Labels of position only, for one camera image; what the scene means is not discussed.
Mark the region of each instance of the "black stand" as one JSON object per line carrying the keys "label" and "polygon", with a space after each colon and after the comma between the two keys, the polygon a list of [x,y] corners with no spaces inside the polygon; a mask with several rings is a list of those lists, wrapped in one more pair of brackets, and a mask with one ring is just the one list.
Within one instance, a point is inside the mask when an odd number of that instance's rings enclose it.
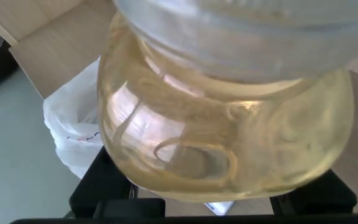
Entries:
{"label": "black stand", "polygon": [[117,169],[103,148],[70,197],[71,218],[75,219],[16,223],[358,223],[358,215],[352,214],[356,195],[331,170],[270,201],[274,215],[165,218],[165,201],[137,198],[137,187]]}

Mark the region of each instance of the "liquid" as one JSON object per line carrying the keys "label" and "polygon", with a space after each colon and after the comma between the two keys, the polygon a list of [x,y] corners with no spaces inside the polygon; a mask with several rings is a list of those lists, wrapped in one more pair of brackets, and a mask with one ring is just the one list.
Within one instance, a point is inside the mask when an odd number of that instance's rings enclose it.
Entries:
{"label": "liquid", "polygon": [[317,178],[344,149],[347,71],[263,85],[217,80],[114,26],[99,68],[100,128],[135,184],[189,202],[267,197]]}

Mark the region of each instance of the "white plastic bag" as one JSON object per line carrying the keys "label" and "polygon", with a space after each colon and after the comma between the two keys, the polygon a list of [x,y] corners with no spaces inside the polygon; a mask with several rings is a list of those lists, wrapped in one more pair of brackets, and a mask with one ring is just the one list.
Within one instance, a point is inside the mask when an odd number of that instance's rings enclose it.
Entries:
{"label": "white plastic bag", "polygon": [[98,65],[96,60],[44,101],[56,153],[79,178],[103,146],[96,120]]}

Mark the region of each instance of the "gray floor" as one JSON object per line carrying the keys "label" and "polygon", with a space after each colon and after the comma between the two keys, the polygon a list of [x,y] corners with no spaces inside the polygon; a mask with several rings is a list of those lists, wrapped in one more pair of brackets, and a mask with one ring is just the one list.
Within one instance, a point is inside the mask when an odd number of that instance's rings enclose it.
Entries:
{"label": "gray floor", "polygon": [[0,84],[0,223],[64,216],[79,183],[55,153],[42,103],[22,70]]}

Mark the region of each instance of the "glass jar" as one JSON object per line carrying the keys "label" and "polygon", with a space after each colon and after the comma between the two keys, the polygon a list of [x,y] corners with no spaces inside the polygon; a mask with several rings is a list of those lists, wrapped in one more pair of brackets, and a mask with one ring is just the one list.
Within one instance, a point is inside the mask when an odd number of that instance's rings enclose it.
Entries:
{"label": "glass jar", "polygon": [[[224,2],[228,8],[216,10]],[[354,105],[349,73],[337,65],[357,55],[358,44],[336,47],[358,41],[320,45],[351,28],[323,38],[329,29],[316,35],[327,29],[323,18],[258,19],[252,14],[273,6],[231,11],[240,2],[257,1],[116,1],[124,16],[115,16],[101,57],[98,109],[106,149],[133,183],[189,202],[268,197],[317,178],[344,149]],[[301,43],[312,40],[319,49],[303,56],[312,47]],[[255,57],[243,52],[258,48]],[[324,62],[319,50],[342,55]]]}

